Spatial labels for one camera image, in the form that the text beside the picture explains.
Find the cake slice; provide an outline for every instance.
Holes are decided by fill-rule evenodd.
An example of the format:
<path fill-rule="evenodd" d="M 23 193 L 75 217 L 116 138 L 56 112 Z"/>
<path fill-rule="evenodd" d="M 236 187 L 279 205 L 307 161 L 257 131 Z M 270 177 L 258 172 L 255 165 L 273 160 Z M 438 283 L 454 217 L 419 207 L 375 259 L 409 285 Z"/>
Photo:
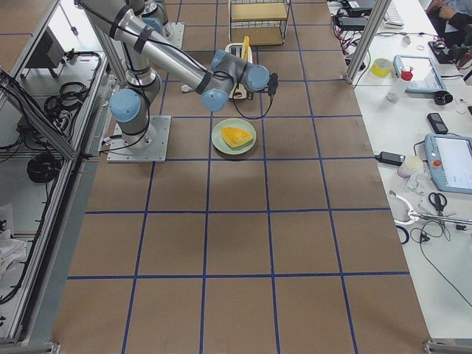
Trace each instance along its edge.
<path fill-rule="evenodd" d="M 221 129 L 221 136 L 231 149 L 240 148 L 253 140 L 251 133 L 235 127 L 225 127 Z"/>

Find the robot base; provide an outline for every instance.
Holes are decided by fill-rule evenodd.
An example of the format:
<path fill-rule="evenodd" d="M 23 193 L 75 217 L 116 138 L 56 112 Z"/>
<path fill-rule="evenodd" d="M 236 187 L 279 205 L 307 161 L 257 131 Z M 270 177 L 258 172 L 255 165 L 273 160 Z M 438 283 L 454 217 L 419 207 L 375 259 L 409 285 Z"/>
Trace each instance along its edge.
<path fill-rule="evenodd" d="M 118 151 L 110 151 L 107 161 L 114 162 L 165 162 L 167 155 L 167 143 L 169 142 L 170 116 L 150 116 L 150 123 L 157 132 L 153 142 L 144 149 L 132 150 L 124 147 L 121 139 L 112 140 L 110 149 L 120 148 Z M 117 125 L 114 134 L 121 134 Z"/>
<path fill-rule="evenodd" d="M 173 28 L 173 34 L 170 37 L 166 37 L 166 39 L 173 46 L 182 49 L 182 44 L 184 42 L 185 24 L 183 22 L 172 22 L 169 23 L 169 25 Z"/>

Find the computer screen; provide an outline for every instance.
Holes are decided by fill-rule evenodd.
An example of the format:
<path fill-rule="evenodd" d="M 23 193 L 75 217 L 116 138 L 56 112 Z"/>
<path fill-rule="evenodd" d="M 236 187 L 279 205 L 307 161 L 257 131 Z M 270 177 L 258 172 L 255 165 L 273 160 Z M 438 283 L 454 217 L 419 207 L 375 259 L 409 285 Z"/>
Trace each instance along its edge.
<path fill-rule="evenodd" d="M 468 140 L 436 138 L 447 185 L 472 188 L 472 147 Z"/>

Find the yellow object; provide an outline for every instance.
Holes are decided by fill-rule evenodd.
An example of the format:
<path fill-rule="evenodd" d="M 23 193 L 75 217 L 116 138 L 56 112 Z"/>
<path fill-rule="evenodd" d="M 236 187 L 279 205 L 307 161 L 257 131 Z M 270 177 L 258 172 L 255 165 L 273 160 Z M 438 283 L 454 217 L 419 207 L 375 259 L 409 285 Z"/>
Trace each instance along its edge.
<path fill-rule="evenodd" d="M 241 53 L 242 59 L 248 60 L 248 52 L 249 52 L 249 37 L 245 35 L 244 41 L 243 41 L 243 51 Z"/>
<path fill-rule="evenodd" d="M 378 58 L 374 60 L 370 71 L 378 77 L 387 76 L 393 69 L 393 64 L 390 60 L 385 58 Z"/>
<path fill-rule="evenodd" d="M 239 148 L 251 140 L 253 140 L 252 134 L 243 129 L 234 127 L 225 127 L 221 129 L 221 136 L 223 140 L 231 149 Z"/>

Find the power adapter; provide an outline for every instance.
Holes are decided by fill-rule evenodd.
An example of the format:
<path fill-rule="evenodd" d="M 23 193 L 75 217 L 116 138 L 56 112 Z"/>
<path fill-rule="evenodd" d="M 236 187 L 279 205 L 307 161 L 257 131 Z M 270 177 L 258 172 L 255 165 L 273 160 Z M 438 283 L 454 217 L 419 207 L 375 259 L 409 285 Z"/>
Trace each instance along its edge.
<path fill-rule="evenodd" d="M 375 155 L 375 159 L 383 164 L 401 166 L 403 161 L 405 161 L 405 155 L 398 155 L 397 153 L 387 153 L 386 151 L 382 151 L 378 155 Z"/>

